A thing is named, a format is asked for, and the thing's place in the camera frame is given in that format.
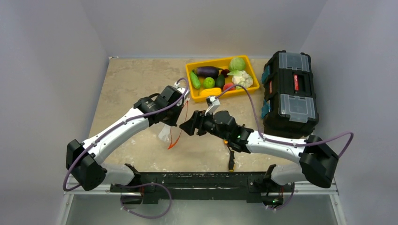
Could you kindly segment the clear orange zip bag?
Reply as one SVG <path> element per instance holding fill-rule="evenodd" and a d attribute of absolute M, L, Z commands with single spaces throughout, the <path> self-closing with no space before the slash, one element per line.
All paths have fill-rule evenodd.
<path fill-rule="evenodd" d="M 178 126 L 172 127 L 169 125 L 164 125 L 162 130 L 158 134 L 158 138 L 161 141 L 167 143 L 167 150 L 170 150 L 177 145 L 181 135 L 182 130 Z"/>

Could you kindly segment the green lime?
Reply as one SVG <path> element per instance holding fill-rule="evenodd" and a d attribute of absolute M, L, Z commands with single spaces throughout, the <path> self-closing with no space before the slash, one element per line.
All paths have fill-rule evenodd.
<path fill-rule="evenodd" d="M 212 77 L 207 77 L 203 80 L 202 87 L 204 89 L 211 89 L 215 87 L 215 80 Z"/>

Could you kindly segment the purple eggplant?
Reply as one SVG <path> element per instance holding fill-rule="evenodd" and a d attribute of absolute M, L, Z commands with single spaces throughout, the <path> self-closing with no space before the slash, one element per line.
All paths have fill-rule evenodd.
<path fill-rule="evenodd" d="M 193 69 L 192 72 L 194 72 L 197 76 L 200 77 L 204 78 L 211 77 L 213 79 L 216 79 L 219 76 L 221 70 L 222 68 L 219 67 L 203 66 Z"/>

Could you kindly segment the white cauliflower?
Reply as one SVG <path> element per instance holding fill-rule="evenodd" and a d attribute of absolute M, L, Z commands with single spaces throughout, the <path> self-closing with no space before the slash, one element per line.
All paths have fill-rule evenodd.
<path fill-rule="evenodd" d="M 241 85 L 244 88 L 250 88 L 253 85 L 253 78 L 244 70 L 234 70 L 227 75 L 232 77 L 232 83 L 235 85 Z"/>

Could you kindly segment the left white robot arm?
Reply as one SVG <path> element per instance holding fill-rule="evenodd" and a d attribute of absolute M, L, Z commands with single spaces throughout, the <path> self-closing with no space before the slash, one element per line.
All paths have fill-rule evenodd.
<path fill-rule="evenodd" d="M 162 93 L 139 99 L 128 112 L 99 134 L 79 142 L 74 139 L 67 145 L 64 191 L 82 187 L 91 191 L 101 184 L 119 184 L 127 191 L 139 188 L 138 172 L 130 164 L 107 165 L 105 159 L 135 134 L 156 123 L 176 126 L 187 102 L 188 88 L 166 86 Z"/>

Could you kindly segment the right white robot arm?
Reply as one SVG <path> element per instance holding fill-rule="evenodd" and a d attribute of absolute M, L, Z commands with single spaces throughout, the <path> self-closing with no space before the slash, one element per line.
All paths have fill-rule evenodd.
<path fill-rule="evenodd" d="M 219 137 L 236 152 L 267 154 L 291 161 L 290 165 L 275 166 L 271 174 L 264 177 L 263 184 L 270 191 L 297 181 L 329 188 L 339 161 L 338 155 L 317 136 L 288 139 L 262 135 L 257 130 L 238 125 L 228 111 L 215 114 L 194 111 L 179 127 L 190 136 L 211 134 Z"/>

